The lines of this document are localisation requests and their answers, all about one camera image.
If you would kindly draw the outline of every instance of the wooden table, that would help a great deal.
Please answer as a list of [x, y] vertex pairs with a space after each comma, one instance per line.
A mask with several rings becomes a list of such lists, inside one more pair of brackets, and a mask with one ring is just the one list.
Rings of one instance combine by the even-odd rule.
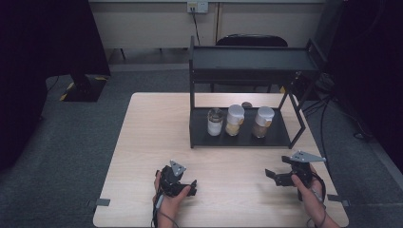
[[[250, 102], [277, 107], [282, 94], [197, 93], [197, 106], [229, 106]], [[296, 150], [319, 155], [309, 127], [293, 149], [273, 147], [195, 147], [189, 140], [188, 93], [135, 93], [106, 176], [94, 224], [98, 227], [149, 227], [155, 172], [174, 160], [187, 170], [182, 183], [198, 180], [195, 197], [183, 203], [181, 227], [305, 227], [308, 220], [294, 187], [276, 186], [265, 176], [291, 171], [281, 156]], [[291, 103], [282, 115], [290, 135], [299, 128]], [[337, 195], [323, 162], [314, 168], [324, 179], [327, 193]], [[340, 226], [349, 220], [340, 202], [325, 201], [328, 214]]]

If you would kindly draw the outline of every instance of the jar lid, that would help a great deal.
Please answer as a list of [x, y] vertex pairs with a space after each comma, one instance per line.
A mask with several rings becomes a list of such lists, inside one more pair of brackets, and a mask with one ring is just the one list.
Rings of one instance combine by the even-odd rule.
[[273, 117], [275, 117], [275, 111], [271, 107], [262, 106], [258, 109], [255, 122], [260, 126], [267, 127], [273, 121]]
[[207, 119], [210, 122], [218, 123], [222, 121], [223, 115], [224, 113], [221, 111], [221, 109], [214, 107], [208, 111]]
[[232, 104], [228, 108], [227, 122], [231, 124], [242, 124], [245, 110], [239, 104]]

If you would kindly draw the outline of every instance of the black curtain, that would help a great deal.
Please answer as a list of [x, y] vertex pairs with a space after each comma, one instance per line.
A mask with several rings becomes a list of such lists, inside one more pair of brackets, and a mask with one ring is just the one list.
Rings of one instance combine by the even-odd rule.
[[331, 44], [336, 92], [403, 170], [403, 1], [350, 0]]
[[0, 3], [0, 168], [22, 153], [41, 115], [46, 78], [110, 75], [87, 0]]

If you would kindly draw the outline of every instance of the chair backrest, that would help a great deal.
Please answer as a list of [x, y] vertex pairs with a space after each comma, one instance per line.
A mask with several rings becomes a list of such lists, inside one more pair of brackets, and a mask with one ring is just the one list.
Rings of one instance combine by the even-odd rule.
[[287, 42], [273, 35], [232, 34], [222, 37], [216, 46], [288, 47]]

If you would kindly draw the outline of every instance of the finger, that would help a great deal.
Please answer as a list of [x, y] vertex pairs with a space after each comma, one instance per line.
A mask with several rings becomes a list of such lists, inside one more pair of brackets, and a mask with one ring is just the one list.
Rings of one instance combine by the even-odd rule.
[[155, 180], [154, 180], [154, 188], [156, 191], [160, 187], [160, 178], [161, 178], [161, 171], [158, 170], [157, 175], [155, 176]]
[[190, 192], [190, 189], [191, 189], [190, 185], [185, 186], [185, 187], [182, 189], [181, 193], [180, 193], [176, 198], [177, 198], [178, 200], [183, 200], [184, 198], [187, 197], [187, 194]]
[[295, 175], [295, 174], [291, 175], [291, 180], [293, 180], [294, 185], [299, 190], [299, 192], [302, 193], [302, 195], [309, 192], [309, 189], [305, 187], [305, 185], [303, 184], [303, 182], [300, 180], [300, 178], [297, 175]]
[[314, 173], [317, 172], [313, 165], [309, 164], [309, 166], [311, 167], [311, 171], [312, 171], [312, 172], [314, 172]]

